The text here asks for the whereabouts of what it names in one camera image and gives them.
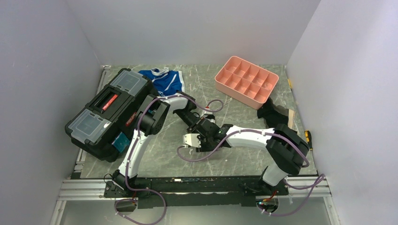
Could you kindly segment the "pink divided organizer tray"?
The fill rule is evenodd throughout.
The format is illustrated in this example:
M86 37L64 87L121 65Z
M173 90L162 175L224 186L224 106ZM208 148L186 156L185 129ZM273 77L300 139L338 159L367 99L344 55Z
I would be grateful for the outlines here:
M218 91L258 110L268 100L279 76L238 56L232 56L214 79Z

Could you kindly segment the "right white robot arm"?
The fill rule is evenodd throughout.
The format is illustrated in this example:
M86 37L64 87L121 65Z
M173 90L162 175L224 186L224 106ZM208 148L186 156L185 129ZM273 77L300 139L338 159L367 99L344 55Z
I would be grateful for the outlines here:
M197 152L211 152L218 148L248 147L267 150L273 162L265 168L259 181L259 190L269 195L288 175L298 175L301 168L308 167L306 158L310 147L296 131L285 124L275 128L253 129L224 124L205 134L198 131L200 144Z

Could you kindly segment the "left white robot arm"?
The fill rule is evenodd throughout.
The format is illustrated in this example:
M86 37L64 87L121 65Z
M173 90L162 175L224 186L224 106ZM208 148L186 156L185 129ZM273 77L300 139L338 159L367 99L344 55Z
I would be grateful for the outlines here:
M184 92L167 97L153 94L145 97L133 120L133 138L127 155L112 174L112 181L118 193L124 197L134 193L134 183L143 154L150 140L162 129L169 112L176 114L187 125L187 132L195 138L193 147L210 150L209 147L215 143L219 126L214 122L213 111L207 107L201 107L205 114L197 116L194 109L198 107L195 99Z

